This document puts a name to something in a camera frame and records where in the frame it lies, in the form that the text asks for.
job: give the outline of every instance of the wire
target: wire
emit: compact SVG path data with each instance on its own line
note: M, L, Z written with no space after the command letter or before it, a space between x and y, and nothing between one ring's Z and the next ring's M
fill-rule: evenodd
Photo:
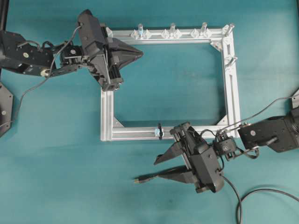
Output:
M202 135L203 135L205 132L210 132L210 133L212 133L212 135L214 135L214 136L216 137L216 135L214 134L213 131L211 131L211 130L209 130L209 129L205 129L205 130L203 130L203 131L200 133L200 137L201 137L201 138L202 138Z
M269 105L267 105L264 109L262 109L261 111L259 111L258 113L254 114L254 115L252 115L252 116L250 116L250 117L248 117L248 118L239 120L238 122L235 122L235 123L233 123L233 124L231 124L231 125L228 125L228 126L222 128L222 129L220 129L218 132L220 133L221 131L227 129L228 127L235 126L235 125L237 125L237 124L239 124L239 123L242 123L242 122L244 122L244 121L246 121L246 120L249 120L249 119L252 119L252 118L256 117L257 115L259 115L259 114L261 114L262 112L264 112L265 110L267 110L270 106L272 106L274 103L276 103L276 102L279 101L279 100L291 99L291 98L293 98L293 97L298 97L298 96L299 96L299 94L296 94L296 95L293 95L293 96L290 96L290 97L281 97L281 98L277 98L277 99L273 100Z
M28 89L28 90L26 90L26 91L23 92L23 94L22 94L22 96L21 96L21 98L20 98L19 106L18 106L18 108L17 108L17 110L16 110L16 112L15 112L15 114L14 114L14 119L13 119L13 120L10 120L10 121L8 121L8 122L5 122L5 123L3 123L3 124L1 124L0 127L2 127L2 126L4 126L4 125L7 125L7 124L10 124L10 123L14 122L15 120L17 120L17 118L18 118L18 114L19 114L19 112L20 112L20 108L21 108L21 106L22 106L22 102L23 102L23 98L24 98L24 96L25 96L27 93L29 93L30 91L33 91L33 90L37 89L38 87L40 87L42 84L44 84L44 83L51 77L51 75L52 75L52 70L53 70L53 66L54 66L54 63L55 63L55 60L56 60L57 56L58 56L58 55L61 53L61 51L63 51L64 48L65 48L65 47L66 47L66 46L67 46L67 45L74 39L75 34L76 34L76 32L77 32L77 30L78 30L79 28L81 28L81 26L78 26L77 28L74 29L74 31L73 31L73 33L72 33L72 35L71 35L71 38L68 40L68 42L65 43L65 45L64 45L64 46L63 46L63 47L62 47L62 48L55 54L55 56L54 56L54 58L53 58L53 60L52 60L51 66L50 66L49 75L48 75L42 82L40 82L39 84L37 84L37 85L35 85L35 86L31 87L30 89Z
M29 44L29 43L34 43L34 44L36 45L37 50L38 50L39 52L42 52L42 51L43 51L42 48L41 48L41 46L39 45L39 43L38 43L38 42L35 42L35 41L24 41L24 42L22 42L22 43L19 43L19 44L17 45L17 48L21 48L21 47L23 47L24 45Z
M238 210L239 210L239 208L240 208L240 219L239 219L239 217L238 217L238 214L236 215L236 220L237 220L237 223L238 224L242 224L242 219L243 219L243 210L242 210L242 200L241 200L241 198L240 198L240 195L239 195L239 193L238 193L238 190L235 188L235 186L233 185L233 183L231 182L231 181L229 181L225 176L223 176L223 175L221 175L222 176L222 178L232 187L232 189L234 190L234 192L235 192L235 195L237 196L237 198L238 198L238 201L239 201L239 203L238 203Z
M282 194L282 195L286 195L294 200L296 200L297 202L299 202L299 198L292 195L292 194L289 194L287 192L284 192L282 190L276 190L276 189L269 189L269 188L261 188L261 189L256 189L256 190L252 190L250 192L248 192L247 194L245 194L241 201L239 201L238 205L237 205L237 209L236 209L236 216L237 216L237 221L239 222L239 217L238 217L238 210L239 208L242 209L241 207L241 203L249 196L249 195L252 195L252 194L255 194L255 193L258 193L258 192L273 192L273 193L278 193L278 194Z
M223 160L223 157L222 156L219 156L220 159L221 159L221 162L222 162L222 167L221 167L221 170L219 170L219 172L222 172L223 169L224 169L224 160Z

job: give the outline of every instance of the gray cable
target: gray cable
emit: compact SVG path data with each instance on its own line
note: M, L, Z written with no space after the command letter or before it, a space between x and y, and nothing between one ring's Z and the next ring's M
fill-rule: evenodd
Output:
M235 192L235 195L238 198L238 201L239 201L238 208L240 207L240 219L239 219L238 215L236 215L236 219L237 219L237 223L238 224L242 224L242 219L243 219L242 201L241 201L241 197L240 197L240 195L238 193L238 190L237 190L237 188L235 188L235 186L233 185L233 183L231 181L229 181L225 176L223 176L223 175L221 175L221 176L232 187L232 189Z
M37 89L38 87L40 87L42 84L44 84L50 77L51 77L51 75L52 75L52 70L53 70L53 66L54 66L54 63L55 63L55 60L56 60L56 58L57 58L57 56L61 53L61 51L63 51L64 49L65 49L65 47L74 39L74 37L75 37L75 34L76 34L76 32L77 32L77 30L79 29L79 28L81 28L81 26L78 26L76 29L74 29L74 31L73 31L73 33L72 33L72 35L71 35L71 38L68 40L68 42L55 54L55 56L54 56L54 58L53 58L53 60L52 60L52 63L51 63L51 66L50 66L50 70L49 70L49 75L48 75L48 77L46 77L42 82L40 82L39 84L37 84L37 85L35 85L35 86L33 86L33 87L31 87L30 89L28 89L28 90L26 90L26 91L24 91L23 92L23 94L22 94L22 96L21 96L21 98L20 98L20 103L19 103L19 106L18 106L18 108L17 108L17 110L16 110L16 112L15 112L15 114L14 114L14 119L12 119L12 120L10 120L10 121L7 121L7 122L5 122L5 123L3 123L3 124L1 124L0 125L0 127L2 127L2 126L4 126L4 125L7 125L7 124L10 124L10 123L12 123L12 122L14 122L15 120L17 120L17 118L18 118L18 114L19 114L19 111L20 111L20 108L21 108L21 106L22 106L22 102L23 102L23 98L24 98L24 96L27 94L27 93L29 93L30 91L33 91L33 90L35 90L35 89Z
M237 216L237 221L239 221L239 217L238 217L238 210L239 208L242 209L241 207L241 203L249 196L258 192L273 192L273 193L278 193L278 194L282 194L282 195L286 195L294 200L296 200L297 202L299 202L299 198L295 197L294 195L291 195L287 192L281 191L281 190L276 190L276 189L269 189L269 188L261 188L261 189L256 189L256 190L252 190L250 192L248 192L247 194L245 194L242 199L241 202L239 201L238 205L237 205L237 209L236 209L236 216Z
M281 97L281 98L277 98L277 99L273 100L272 103L270 103L270 104L269 104L268 106L266 106L264 109L262 109L260 112L254 114L254 115L252 115L252 116L250 116L250 117L248 117L248 118L239 120L238 122L235 122L235 123L233 123L233 124L231 124L231 125L228 125L228 126L222 128L222 129L220 129L218 132L220 133L221 131L227 129L228 127L235 126L235 125L237 125L237 124L239 124L239 123L242 123L242 122L244 122L244 121L246 121L246 120L249 120L249 119L252 119L252 118L256 117L257 115L259 115L259 114L261 114L262 112L264 112L265 110L267 110L270 106L272 106L274 103L276 103L276 102L279 101L279 100L290 99L290 98L298 97L298 96L299 96L299 94L296 94L296 95L294 95L294 96L290 96L290 97Z
M17 48L21 48L21 47L23 47L24 45L29 44L29 43L34 43L34 44L36 45L37 50L38 50L39 52L42 52L42 51L43 51L42 48L41 48L41 46L39 45L39 43L38 43L38 42L35 42L35 41L24 41L23 43L19 43L19 44L17 45Z

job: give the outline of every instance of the teal surface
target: teal surface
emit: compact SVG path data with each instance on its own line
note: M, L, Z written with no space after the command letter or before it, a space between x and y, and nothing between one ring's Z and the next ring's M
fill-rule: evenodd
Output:
M235 23L242 117L299 88L299 29L295 0L251 1L35 1L11 0L7 30L55 44L68 39L77 15L89 8L111 29L211 27ZM137 46L145 53L121 70L115 114L128 126L211 124L224 114L220 54L207 45ZM2 71L15 95L42 81ZM253 119L285 114L278 102ZM193 185L137 175L182 164L153 166L172 141L100 142L100 87L86 70L50 79L29 93L18 120L0 139L1 224L231 224L236 197L226 184L217 194ZM299 150L261 148L257 160L240 157L225 175L241 194L274 186L299 196ZM244 223L297 224L299 206L283 196L259 194L244 204Z

